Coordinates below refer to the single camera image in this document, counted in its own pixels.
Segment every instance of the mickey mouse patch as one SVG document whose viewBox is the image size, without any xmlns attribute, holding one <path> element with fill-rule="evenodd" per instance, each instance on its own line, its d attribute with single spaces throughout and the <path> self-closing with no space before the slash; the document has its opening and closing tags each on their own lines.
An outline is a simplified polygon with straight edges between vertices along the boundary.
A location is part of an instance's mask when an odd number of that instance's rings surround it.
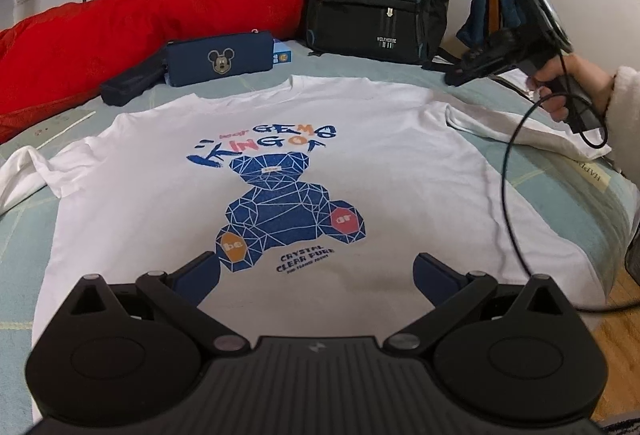
<svg viewBox="0 0 640 435">
<path fill-rule="evenodd" d="M 209 61 L 213 66 L 213 70 L 220 75 L 224 75 L 231 70 L 231 60 L 234 58 L 236 53 L 233 49 L 225 49 L 222 54 L 217 50 L 212 50 L 209 53 Z"/>
</svg>

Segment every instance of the backpack pocket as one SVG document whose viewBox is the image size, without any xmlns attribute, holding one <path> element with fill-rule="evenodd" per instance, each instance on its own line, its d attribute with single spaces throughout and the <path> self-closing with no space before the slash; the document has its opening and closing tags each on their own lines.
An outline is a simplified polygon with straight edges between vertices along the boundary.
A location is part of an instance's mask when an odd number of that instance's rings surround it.
<svg viewBox="0 0 640 435">
<path fill-rule="evenodd" d="M 306 42 L 320 52 L 418 63 L 422 22 L 417 9 L 399 0 L 314 0 Z"/>
</svg>

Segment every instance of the white sleeve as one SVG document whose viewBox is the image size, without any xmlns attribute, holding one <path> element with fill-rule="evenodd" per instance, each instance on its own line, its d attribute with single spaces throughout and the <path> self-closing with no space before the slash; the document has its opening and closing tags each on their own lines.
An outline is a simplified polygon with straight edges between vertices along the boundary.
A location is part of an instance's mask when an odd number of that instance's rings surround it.
<svg viewBox="0 0 640 435">
<path fill-rule="evenodd" d="M 79 181 L 102 160 L 93 146 L 97 137 L 76 141 L 47 161 L 33 146 L 12 153 L 0 167 L 0 214 L 47 185 L 58 198 L 73 193 Z"/>
<path fill-rule="evenodd" d="M 509 142 L 522 116 L 515 113 L 492 111 L 482 106 L 470 104 L 447 105 L 445 109 L 447 125 L 467 131 L 480 137 L 488 137 L 500 142 Z M 559 153 L 578 162 L 586 162 L 605 156 L 611 151 L 609 146 L 594 149 L 588 146 L 580 135 L 571 133 L 568 126 L 553 129 L 530 118 L 516 137 L 516 144 Z M 591 130 L 586 134 L 594 144 L 602 142 L 600 132 Z"/>
<path fill-rule="evenodd" d="M 45 185 L 36 171 L 34 157 L 42 157 L 33 146 L 12 153 L 0 168 L 0 214 L 17 206 Z"/>
</svg>

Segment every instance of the blue box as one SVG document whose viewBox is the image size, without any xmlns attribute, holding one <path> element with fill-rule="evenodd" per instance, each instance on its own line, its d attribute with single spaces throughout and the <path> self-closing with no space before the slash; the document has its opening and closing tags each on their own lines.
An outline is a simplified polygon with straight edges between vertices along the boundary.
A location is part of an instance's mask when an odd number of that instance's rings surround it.
<svg viewBox="0 0 640 435">
<path fill-rule="evenodd" d="M 169 42 L 166 64 L 171 86 L 184 86 L 273 68 L 270 32 L 228 34 Z"/>
<path fill-rule="evenodd" d="M 287 47 L 283 42 L 273 40 L 273 64 L 290 63 L 291 62 L 291 49 Z"/>
</svg>

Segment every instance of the backpack logo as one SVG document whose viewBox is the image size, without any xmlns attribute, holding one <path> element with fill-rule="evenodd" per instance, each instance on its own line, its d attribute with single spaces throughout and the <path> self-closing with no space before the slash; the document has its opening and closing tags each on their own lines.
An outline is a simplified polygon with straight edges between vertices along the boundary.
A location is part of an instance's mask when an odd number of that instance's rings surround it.
<svg viewBox="0 0 640 435">
<path fill-rule="evenodd" d="M 222 54 L 217 50 L 212 50 L 209 53 L 209 61 L 215 72 L 224 75 L 231 70 L 231 60 L 235 55 L 236 53 L 233 49 L 225 49 Z"/>
<path fill-rule="evenodd" d="M 396 46 L 396 38 L 385 38 L 384 36 L 378 36 L 378 47 L 381 49 L 392 49 Z"/>
</svg>

